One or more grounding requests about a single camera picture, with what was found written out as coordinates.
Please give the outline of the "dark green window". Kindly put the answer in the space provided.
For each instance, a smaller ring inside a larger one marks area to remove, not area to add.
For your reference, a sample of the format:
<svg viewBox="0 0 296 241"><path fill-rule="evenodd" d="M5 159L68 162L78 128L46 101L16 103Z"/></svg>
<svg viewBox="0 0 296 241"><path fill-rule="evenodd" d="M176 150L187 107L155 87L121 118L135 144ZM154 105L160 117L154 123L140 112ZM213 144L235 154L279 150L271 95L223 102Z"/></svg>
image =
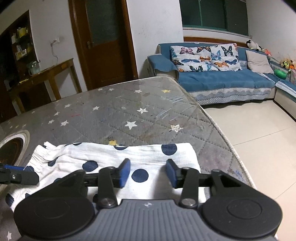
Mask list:
<svg viewBox="0 0 296 241"><path fill-rule="evenodd" d="M248 35L246 1L183 0L179 3L183 27Z"/></svg>

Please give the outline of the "butterfly print cushion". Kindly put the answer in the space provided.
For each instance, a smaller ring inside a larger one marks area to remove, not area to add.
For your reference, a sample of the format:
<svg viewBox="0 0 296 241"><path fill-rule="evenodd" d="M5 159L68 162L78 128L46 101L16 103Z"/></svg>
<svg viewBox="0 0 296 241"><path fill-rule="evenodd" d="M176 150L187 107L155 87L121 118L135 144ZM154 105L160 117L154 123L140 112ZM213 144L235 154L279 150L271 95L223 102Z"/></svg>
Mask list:
<svg viewBox="0 0 296 241"><path fill-rule="evenodd" d="M171 60L179 72L238 71L242 67L237 45L171 46Z"/></svg>

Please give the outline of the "brown wooden door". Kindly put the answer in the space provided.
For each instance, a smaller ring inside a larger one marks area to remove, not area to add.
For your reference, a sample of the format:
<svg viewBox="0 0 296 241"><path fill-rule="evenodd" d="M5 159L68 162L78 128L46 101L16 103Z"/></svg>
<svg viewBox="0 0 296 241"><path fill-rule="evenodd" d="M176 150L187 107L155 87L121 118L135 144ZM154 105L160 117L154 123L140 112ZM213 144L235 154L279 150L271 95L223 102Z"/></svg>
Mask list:
<svg viewBox="0 0 296 241"><path fill-rule="evenodd" d="M88 90L138 78L126 1L69 1L76 50Z"/></svg>

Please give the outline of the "wooden side table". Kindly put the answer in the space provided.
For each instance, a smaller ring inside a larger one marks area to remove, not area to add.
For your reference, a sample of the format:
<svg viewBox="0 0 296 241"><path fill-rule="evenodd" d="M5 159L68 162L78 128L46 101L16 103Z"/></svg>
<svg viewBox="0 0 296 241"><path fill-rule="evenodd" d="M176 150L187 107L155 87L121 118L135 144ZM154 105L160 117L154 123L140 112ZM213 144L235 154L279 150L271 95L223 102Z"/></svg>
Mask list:
<svg viewBox="0 0 296 241"><path fill-rule="evenodd" d="M80 86L80 83L78 80L78 76L77 76L77 73L75 70L73 58L71 58L71 59L61 62L57 65L54 65L50 68L47 68L38 74L31 76L28 80L19 84L17 87L9 90L9 95L10 95L12 101L16 101L16 104L17 104L18 108L20 109L20 112L21 113L26 112L25 108L23 106L23 103L19 97L20 92L27 91L27 90L31 89L33 86L44 83L47 80L49 81L51 90L53 91L53 94L54 94L56 100L60 100L61 95L60 95L58 86L56 84L55 76L62 73L63 71L65 71L68 68L70 69L70 72L72 73L77 92L81 93L82 89L81 89L81 86Z"/></svg>

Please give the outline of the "white navy polka-dot garment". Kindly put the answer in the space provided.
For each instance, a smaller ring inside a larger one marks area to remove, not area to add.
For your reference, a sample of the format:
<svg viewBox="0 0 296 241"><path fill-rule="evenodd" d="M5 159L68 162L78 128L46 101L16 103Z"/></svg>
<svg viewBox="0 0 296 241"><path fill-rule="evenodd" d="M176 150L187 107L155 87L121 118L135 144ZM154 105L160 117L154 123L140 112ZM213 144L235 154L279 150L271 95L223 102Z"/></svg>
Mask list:
<svg viewBox="0 0 296 241"><path fill-rule="evenodd" d="M130 171L125 186L115 191L118 202L122 199L179 200L182 190L173 189L170 184L165 169L167 159L172 159L180 168L201 169L189 143L123 147L95 143L54 146L45 142L36 147L26 165L26 170L38 174L39 183L11 185L4 204L14 210L26 197L76 170L98 173L106 167L117 168L125 159L130 160Z"/></svg>

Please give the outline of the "glass pitcher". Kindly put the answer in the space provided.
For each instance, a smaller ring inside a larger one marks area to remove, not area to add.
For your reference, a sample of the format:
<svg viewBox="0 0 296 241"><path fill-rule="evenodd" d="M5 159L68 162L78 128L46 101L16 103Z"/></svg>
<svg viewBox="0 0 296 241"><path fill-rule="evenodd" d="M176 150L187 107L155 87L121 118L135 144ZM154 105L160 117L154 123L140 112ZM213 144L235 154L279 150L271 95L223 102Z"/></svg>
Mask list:
<svg viewBox="0 0 296 241"><path fill-rule="evenodd" d="M41 72L40 60L30 62L27 65L27 68L30 76L40 73Z"/></svg>

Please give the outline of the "grey star quilted table cover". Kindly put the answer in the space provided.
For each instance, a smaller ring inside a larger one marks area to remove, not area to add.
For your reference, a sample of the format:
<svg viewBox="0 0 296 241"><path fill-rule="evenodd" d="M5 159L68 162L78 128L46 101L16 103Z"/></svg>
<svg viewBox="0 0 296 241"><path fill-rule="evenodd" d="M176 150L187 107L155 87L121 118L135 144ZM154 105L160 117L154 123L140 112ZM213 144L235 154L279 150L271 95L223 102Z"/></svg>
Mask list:
<svg viewBox="0 0 296 241"><path fill-rule="evenodd" d="M175 80L151 77L72 95L1 124L1 138L22 134L21 164L38 145L88 142L115 146L190 143L203 173L220 169L253 186L217 123Z"/></svg>

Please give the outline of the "blue corner sofa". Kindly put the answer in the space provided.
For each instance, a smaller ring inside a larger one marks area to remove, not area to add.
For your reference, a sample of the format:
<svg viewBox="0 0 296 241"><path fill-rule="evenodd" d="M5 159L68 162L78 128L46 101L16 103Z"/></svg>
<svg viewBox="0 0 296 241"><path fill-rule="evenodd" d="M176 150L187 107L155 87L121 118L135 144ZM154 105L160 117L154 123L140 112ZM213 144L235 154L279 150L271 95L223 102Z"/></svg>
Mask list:
<svg viewBox="0 0 296 241"><path fill-rule="evenodd" d="M250 50L249 48L237 45L238 58L242 67L238 71L179 72L171 60L171 46L213 45L215 44L193 42L158 44L156 54L147 58L149 74L174 78L200 105L273 99L292 117L295 117L295 82L288 78L280 79L274 73L252 72L247 67L245 52ZM267 57L273 71L280 69L266 54L263 55Z"/></svg>

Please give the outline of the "round black induction cooktop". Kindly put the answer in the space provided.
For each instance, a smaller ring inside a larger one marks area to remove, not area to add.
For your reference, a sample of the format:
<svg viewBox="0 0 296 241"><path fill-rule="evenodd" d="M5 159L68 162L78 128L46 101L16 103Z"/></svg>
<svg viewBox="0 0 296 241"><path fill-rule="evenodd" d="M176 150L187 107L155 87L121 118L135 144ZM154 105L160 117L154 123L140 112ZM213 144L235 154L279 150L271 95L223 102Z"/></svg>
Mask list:
<svg viewBox="0 0 296 241"><path fill-rule="evenodd" d="M30 142L28 130L12 133L1 141L1 164L20 166Z"/></svg>

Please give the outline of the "dark wooden shelf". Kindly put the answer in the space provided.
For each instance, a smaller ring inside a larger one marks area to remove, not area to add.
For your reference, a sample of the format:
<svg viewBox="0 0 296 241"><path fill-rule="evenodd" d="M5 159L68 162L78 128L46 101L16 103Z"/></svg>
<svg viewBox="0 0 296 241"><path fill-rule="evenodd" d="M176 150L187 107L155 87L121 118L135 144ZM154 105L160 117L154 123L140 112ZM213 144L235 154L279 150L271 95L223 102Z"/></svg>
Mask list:
<svg viewBox="0 0 296 241"><path fill-rule="evenodd" d="M16 116L9 91L29 78L27 65L37 59L26 11L1 33L1 121Z"/></svg>

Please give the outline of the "colourful toy pile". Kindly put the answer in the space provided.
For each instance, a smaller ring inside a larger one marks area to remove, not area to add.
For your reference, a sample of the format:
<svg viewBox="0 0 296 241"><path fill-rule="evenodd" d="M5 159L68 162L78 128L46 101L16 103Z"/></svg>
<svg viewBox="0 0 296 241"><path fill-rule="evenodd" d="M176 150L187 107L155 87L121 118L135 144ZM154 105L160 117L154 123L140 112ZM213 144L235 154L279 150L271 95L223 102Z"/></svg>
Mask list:
<svg viewBox="0 0 296 241"><path fill-rule="evenodd" d="M285 59L280 63L282 68L285 68L287 70L295 70L295 64L292 60Z"/></svg>

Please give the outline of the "beige throw pillow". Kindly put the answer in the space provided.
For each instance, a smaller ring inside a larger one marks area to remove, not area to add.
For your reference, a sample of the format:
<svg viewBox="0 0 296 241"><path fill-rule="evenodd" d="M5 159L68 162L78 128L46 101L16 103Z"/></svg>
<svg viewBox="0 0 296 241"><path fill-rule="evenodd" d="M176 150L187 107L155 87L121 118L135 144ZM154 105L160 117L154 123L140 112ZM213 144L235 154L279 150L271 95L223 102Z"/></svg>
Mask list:
<svg viewBox="0 0 296 241"><path fill-rule="evenodd" d="M247 67L255 73L269 73L273 74L274 71L271 68L267 57L263 54L259 54L254 51L246 50Z"/></svg>

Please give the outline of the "panda plush toy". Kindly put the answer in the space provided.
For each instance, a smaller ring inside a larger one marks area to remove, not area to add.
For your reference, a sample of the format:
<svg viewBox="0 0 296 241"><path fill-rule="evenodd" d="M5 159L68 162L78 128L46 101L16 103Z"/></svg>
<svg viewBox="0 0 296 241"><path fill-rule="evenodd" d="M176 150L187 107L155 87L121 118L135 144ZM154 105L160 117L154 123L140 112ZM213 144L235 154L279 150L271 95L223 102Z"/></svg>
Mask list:
<svg viewBox="0 0 296 241"><path fill-rule="evenodd" d="M248 46L248 48L250 50L255 50L255 51L258 51L258 52L263 52L264 49L262 47L260 47L259 44L257 44L256 42L252 41L252 40L248 40L246 42L246 45Z"/></svg>

